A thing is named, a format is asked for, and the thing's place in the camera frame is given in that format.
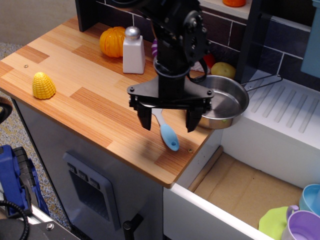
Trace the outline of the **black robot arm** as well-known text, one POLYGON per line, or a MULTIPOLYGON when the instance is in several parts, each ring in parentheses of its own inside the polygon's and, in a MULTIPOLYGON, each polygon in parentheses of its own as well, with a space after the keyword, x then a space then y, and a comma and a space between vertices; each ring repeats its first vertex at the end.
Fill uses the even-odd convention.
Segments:
POLYGON ((153 66, 157 76, 129 86, 129 105, 143 128, 150 130, 152 109, 185 110, 185 125, 192 132, 210 109, 213 90, 198 85, 205 75, 192 79, 191 67, 209 52, 207 29, 197 0, 108 0, 115 8, 137 10, 150 19, 157 39, 153 66))

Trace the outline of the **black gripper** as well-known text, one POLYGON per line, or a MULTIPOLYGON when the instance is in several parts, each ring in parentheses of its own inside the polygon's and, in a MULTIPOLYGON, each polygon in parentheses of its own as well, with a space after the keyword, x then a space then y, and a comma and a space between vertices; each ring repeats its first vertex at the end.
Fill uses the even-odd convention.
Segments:
POLYGON ((152 109, 178 109, 186 111, 186 128, 190 133, 198 126, 203 109, 209 108, 215 93, 190 78, 190 72, 165 75, 160 72, 149 81, 127 88, 129 106, 137 111, 141 126, 150 130, 152 109))

